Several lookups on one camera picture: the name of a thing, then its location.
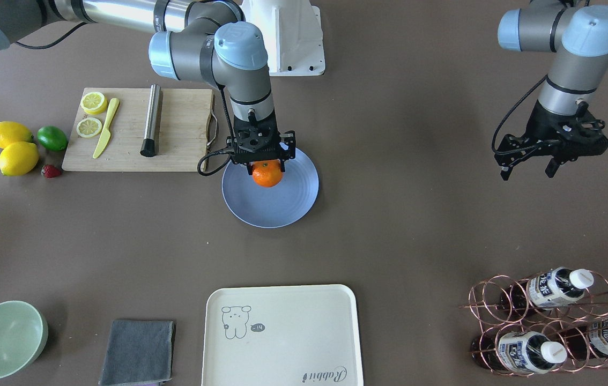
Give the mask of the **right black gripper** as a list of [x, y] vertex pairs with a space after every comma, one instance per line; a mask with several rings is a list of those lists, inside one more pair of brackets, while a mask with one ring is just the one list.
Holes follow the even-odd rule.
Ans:
[[234, 135], [228, 140], [232, 149], [231, 161], [245, 165], [250, 176], [253, 175], [253, 163], [257, 161], [277, 159], [280, 171], [284, 173], [285, 163], [296, 157], [295, 132], [290, 130], [281, 134], [274, 113], [262, 120], [234, 117], [233, 129]]

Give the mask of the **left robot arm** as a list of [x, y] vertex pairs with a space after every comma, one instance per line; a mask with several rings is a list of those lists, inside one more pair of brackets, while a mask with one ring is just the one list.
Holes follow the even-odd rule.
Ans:
[[556, 54], [537, 83], [542, 91], [524, 134], [505, 135], [493, 147], [503, 180], [530, 157], [551, 156], [546, 174], [552, 178], [569, 161], [603, 154], [605, 122], [591, 115], [589, 102], [608, 70], [608, 5], [531, 1], [503, 15], [498, 41], [503, 49]]

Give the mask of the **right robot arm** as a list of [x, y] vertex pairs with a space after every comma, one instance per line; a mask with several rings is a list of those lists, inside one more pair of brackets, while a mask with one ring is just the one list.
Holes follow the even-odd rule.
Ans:
[[0, 51], [45, 25], [111, 24], [152, 33], [148, 56], [160, 76], [203, 81], [231, 99], [221, 154], [249, 174], [296, 156], [296, 135], [277, 129], [262, 32], [233, 1], [0, 1]]

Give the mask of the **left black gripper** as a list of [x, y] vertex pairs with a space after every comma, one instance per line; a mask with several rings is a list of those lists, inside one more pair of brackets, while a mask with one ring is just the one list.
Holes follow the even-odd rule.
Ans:
[[[524, 161], [550, 155], [545, 174], [552, 179], [562, 161], [603, 154], [608, 149], [604, 127], [603, 120], [588, 112], [586, 102], [571, 115], [552, 113], [536, 102], [522, 137], [505, 135], [494, 157], [496, 161]], [[514, 166], [515, 162], [501, 163], [503, 181], [508, 181]]]

